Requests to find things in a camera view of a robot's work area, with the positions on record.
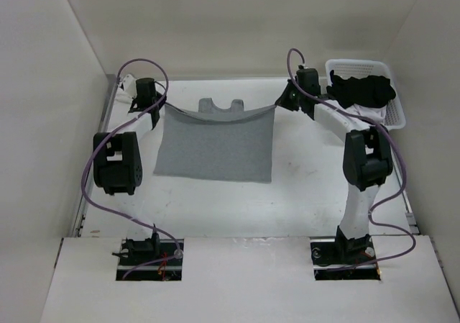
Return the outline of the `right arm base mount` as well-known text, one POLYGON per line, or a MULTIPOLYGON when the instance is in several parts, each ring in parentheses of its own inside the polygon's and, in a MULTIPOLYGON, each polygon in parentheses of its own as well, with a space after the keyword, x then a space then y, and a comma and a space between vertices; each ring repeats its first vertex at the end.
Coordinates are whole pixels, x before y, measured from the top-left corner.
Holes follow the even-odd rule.
POLYGON ((347 239, 337 228, 335 238, 312 239, 310 254, 317 281, 379 281, 374 245, 369 234, 347 239))

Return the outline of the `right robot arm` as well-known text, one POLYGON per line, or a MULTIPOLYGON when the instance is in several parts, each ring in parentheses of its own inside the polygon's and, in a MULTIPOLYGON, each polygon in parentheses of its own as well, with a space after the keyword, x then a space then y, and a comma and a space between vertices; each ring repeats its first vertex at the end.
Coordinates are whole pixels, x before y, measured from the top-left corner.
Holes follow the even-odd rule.
POLYGON ((344 143, 342 168, 349 190, 333 253, 341 262, 350 262, 359 254, 359 247, 369 242, 368 213, 393 169, 390 144, 376 126, 322 96, 318 72, 313 68, 299 66, 275 105, 302 111, 344 143))

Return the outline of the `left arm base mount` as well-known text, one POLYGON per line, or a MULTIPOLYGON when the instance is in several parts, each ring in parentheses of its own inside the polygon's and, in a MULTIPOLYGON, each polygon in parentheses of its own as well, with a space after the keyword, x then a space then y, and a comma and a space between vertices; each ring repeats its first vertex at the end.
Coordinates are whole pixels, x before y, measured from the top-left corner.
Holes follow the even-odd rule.
POLYGON ((116 268, 117 281, 181 281, 183 259, 175 257, 180 247, 184 251, 184 239, 161 239, 158 232, 143 240, 127 238, 121 242, 116 268))

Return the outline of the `grey tank top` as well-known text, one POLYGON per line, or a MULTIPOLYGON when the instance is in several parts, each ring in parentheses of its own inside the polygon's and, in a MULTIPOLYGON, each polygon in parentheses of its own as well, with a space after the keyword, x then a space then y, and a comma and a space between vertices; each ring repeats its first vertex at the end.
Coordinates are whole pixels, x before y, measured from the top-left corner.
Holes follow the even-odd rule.
POLYGON ((270 183, 275 106, 228 109, 202 98, 198 111, 164 107, 164 129, 154 173, 212 181, 270 183))

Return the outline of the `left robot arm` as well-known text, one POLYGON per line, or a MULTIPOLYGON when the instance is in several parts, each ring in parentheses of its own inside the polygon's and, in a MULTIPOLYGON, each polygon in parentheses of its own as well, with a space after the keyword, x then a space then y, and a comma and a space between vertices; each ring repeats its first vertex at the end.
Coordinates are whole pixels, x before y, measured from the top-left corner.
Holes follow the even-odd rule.
POLYGON ((165 103, 157 85, 153 78, 137 79, 127 113, 129 120, 93 136, 93 182, 116 202, 114 208, 94 206, 135 222, 142 221, 134 203, 144 176, 139 142, 157 126, 165 103))

